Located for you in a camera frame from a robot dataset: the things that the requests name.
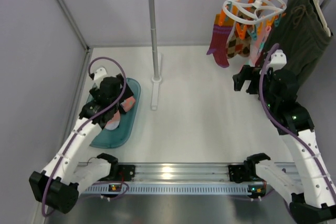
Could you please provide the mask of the maroon purple sock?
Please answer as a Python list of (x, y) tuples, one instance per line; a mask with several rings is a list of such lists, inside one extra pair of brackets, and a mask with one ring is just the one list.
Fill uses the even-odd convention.
[(226, 43), (233, 28), (232, 22), (224, 22), (224, 25), (219, 25), (220, 14), (216, 14), (211, 43), (207, 51), (207, 55), (213, 55), (217, 65), (222, 68), (227, 68), (229, 62), (226, 54)]

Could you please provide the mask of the pink patterned sock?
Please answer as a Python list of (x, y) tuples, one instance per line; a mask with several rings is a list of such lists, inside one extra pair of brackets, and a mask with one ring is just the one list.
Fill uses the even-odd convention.
[(109, 131), (117, 129), (120, 125), (121, 115), (127, 114), (135, 106), (135, 103), (136, 99), (134, 96), (125, 99), (119, 106), (118, 111), (114, 114), (113, 118), (106, 123), (105, 129)]
[(255, 66), (259, 59), (267, 38), (270, 34), (271, 26), (264, 26), (260, 32), (253, 32), (251, 35), (250, 53), (248, 57), (248, 64)]

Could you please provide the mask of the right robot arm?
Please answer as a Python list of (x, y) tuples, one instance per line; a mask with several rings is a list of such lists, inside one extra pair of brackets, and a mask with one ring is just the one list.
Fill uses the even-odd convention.
[(258, 95), (263, 110), (286, 144), (298, 171), (296, 183), (265, 153), (248, 156), (243, 178), (263, 180), (285, 201), (296, 223), (321, 223), (335, 219), (335, 185), (319, 151), (314, 124), (297, 102), (299, 83), (286, 69), (264, 70), (244, 65), (233, 75), (234, 90), (250, 81), (247, 93)]

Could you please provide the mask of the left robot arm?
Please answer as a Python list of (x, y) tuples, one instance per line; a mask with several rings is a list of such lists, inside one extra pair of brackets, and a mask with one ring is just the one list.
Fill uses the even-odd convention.
[(126, 79), (122, 75), (105, 77), (98, 87), (90, 89), (93, 99), (86, 103), (79, 114), (75, 128), (63, 146), (41, 172), (32, 172), (29, 184), (35, 199), (45, 207), (68, 213), (79, 196), (96, 182), (109, 181), (120, 174), (118, 159), (101, 153), (79, 168), (78, 163), (91, 142), (112, 126), (119, 117), (119, 102), (131, 96)]

